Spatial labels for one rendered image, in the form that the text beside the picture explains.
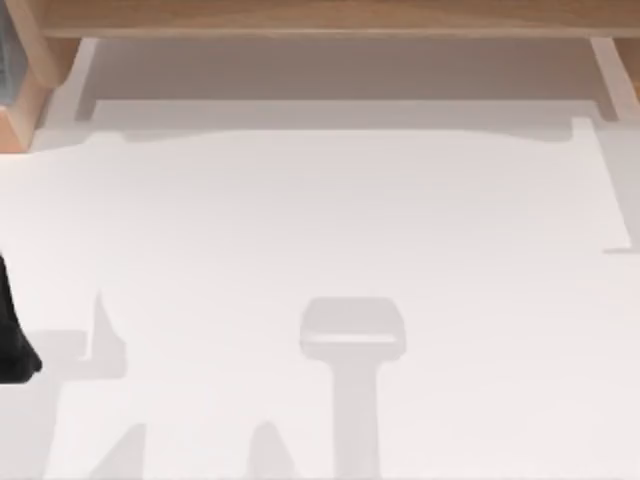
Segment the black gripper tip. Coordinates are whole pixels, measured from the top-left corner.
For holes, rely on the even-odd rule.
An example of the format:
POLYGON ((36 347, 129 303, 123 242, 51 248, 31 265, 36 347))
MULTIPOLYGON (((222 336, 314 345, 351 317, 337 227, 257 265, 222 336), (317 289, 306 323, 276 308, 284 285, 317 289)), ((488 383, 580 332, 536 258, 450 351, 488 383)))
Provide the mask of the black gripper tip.
POLYGON ((0 255, 0 385, 24 384, 42 367, 18 320, 5 260, 0 255))

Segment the pale wooden cupboard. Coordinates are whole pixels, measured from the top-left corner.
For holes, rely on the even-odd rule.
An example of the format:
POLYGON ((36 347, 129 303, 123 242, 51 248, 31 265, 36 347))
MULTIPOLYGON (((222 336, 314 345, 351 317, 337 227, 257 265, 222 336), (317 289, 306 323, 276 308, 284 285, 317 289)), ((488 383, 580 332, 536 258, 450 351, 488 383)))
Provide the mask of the pale wooden cupboard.
POLYGON ((640 0, 0 0, 26 55, 29 115, 94 60, 102 101, 596 100, 610 40, 640 101, 640 0))

